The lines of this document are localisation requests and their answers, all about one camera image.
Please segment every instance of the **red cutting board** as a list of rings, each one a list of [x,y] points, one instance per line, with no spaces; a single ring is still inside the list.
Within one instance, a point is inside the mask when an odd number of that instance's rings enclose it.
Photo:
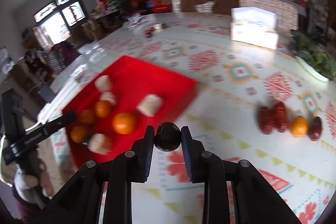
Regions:
[[[156,130],[162,122],[173,122],[197,94],[196,80],[137,58],[122,56],[78,93],[63,109],[63,113],[73,110],[79,115],[85,109],[94,109],[101,95],[95,87],[95,80],[102,75],[110,77],[111,92],[116,97],[117,105],[108,117],[97,118],[95,125],[87,128],[91,134],[102,133],[111,137],[113,148],[108,155],[90,152],[86,146],[75,143],[70,137],[72,128],[81,125],[80,122],[66,126],[71,155],[77,168],[88,160],[98,163],[113,160],[129,150],[135,140],[143,138],[147,125],[154,126]],[[146,117],[136,110],[138,103],[147,94],[156,94],[163,99],[154,117]],[[132,113],[136,117],[137,127],[129,135],[120,135],[113,130],[112,119],[120,112]]]

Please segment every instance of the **white plate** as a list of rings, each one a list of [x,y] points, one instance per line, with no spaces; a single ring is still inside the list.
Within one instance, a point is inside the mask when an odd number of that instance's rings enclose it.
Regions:
[[[316,70],[314,70],[314,68],[312,66],[308,65],[308,63],[306,61],[304,61],[301,57],[295,56],[295,58],[296,58],[296,61],[305,69],[305,71],[310,73],[316,79],[318,79],[320,81],[323,81],[323,82],[329,82],[328,78],[319,74]]]

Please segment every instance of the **table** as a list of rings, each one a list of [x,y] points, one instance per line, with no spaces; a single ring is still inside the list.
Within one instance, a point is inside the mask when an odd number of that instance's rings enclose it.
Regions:
[[[103,12],[99,13],[99,15],[93,15],[93,18],[94,19],[100,19],[104,16],[113,14],[113,13],[118,12],[118,11],[119,11],[119,9],[118,10],[106,10],[106,11],[103,11]]]
[[[303,224],[314,223],[336,189],[335,84],[320,82],[303,70],[286,48],[288,37],[280,37],[277,51],[231,41],[228,16],[167,13],[157,14],[156,22],[169,28],[148,39],[122,27],[94,44],[83,55],[91,71],[86,81],[94,77],[93,71],[97,74],[120,56],[130,55],[202,82],[199,96],[175,123],[189,126],[193,138],[222,159],[248,159]],[[81,89],[71,78],[67,85],[58,104],[52,103],[56,107],[51,104],[41,117],[58,117]],[[320,116],[321,139],[312,142],[289,132],[263,135],[256,109],[272,100],[283,101],[291,117]],[[50,140],[65,182],[76,169],[64,130]],[[136,223],[201,223],[203,185],[188,182],[181,148],[170,153],[154,148],[148,182],[132,184],[132,198]],[[232,198],[229,201],[234,219]]]

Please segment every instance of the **white glove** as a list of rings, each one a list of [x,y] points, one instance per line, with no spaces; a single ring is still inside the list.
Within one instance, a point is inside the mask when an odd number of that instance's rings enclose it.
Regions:
[[[29,189],[34,188],[38,185],[41,185],[42,192],[45,196],[53,197],[55,195],[54,187],[50,181],[49,174],[47,172],[47,167],[42,160],[40,163],[40,168],[42,170],[40,174],[40,180],[35,176],[22,173],[22,169],[20,168],[17,169],[15,174],[14,184],[16,191],[23,200],[29,203],[36,203]]]

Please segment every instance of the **curtain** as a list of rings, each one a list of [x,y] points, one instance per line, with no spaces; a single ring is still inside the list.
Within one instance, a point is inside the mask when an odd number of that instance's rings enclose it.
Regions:
[[[41,26],[33,28],[33,32],[38,43],[44,50],[51,49],[54,46],[54,43],[52,42],[50,36],[44,34]]]

